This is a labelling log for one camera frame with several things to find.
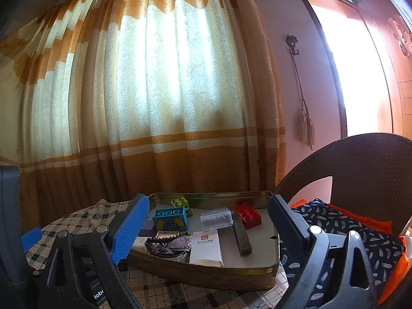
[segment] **curtain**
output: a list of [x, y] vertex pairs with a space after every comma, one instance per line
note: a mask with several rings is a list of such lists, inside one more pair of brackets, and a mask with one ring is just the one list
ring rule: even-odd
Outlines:
[[137, 193], [271, 190], [279, 81], [254, 0], [62, 0], [0, 43], [26, 228]]

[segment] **navy patterned fabric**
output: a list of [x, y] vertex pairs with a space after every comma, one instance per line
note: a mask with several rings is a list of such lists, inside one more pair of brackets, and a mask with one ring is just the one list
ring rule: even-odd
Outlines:
[[[293, 208], [292, 210], [300, 214], [309, 225], [318, 225], [330, 234], [347, 235], [351, 230], [357, 231], [361, 235], [363, 244], [369, 255], [378, 297], [382, 294], [389, 276], [404, 250], [398, 238], [373, 230], [328, 206], [320, 199]], [[281, 262], [290, 282], [299, 272], [300, 265], [294, 261], [293, 252], [288, 251], [282, 241], [280, 241], [280, 247]], [[316, 309], [322, 305], [323, 294], [328, 286], [333, 264], [333, 259], [325, 261], [318, 279], [318, 284], [312, 292], [312, 296], [306, 306], [307, 308]]]

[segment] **table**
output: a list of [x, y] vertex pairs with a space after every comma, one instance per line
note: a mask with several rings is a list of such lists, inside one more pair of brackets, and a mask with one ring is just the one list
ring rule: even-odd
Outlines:
[[[73, 234], [92, 232], [98, 225], [108, 225], [130, 201], [109, 203], [100, 200], [94, 206], [68, 214], [42, 229], [43, 237], [26, 254], [30, 266], [45, 267], [57, 233], [63, 229]], [[282, 266], [273, 289], [264, 292], [235, 292], [200, 288], [165, 280], [127, 266], [121, 272], [129, 288], [143, 309], [271, 309], [276, 306], [288, 288]], [[110, 309], [104, 303], [101, 308]]]

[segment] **green toy block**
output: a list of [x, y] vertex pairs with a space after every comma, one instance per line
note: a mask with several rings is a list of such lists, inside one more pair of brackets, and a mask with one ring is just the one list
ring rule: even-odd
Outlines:
[[186, 207], [186, 216], [193, 216], [192, 210], [190, 209], [189, 202], [182, 196], [177, 199], [172, 200], [172, 206], [177, 207]]

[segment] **flower-shaped decoration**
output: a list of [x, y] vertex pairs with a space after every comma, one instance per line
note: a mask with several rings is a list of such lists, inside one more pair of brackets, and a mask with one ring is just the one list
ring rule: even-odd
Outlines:
[[398, 45], [405, 57], [412, 53], [411, 32], [405, 21], [399, 15], [395, 19], [389, 18], [389, 28], [392, 30], [392, 36], [398, 41]]

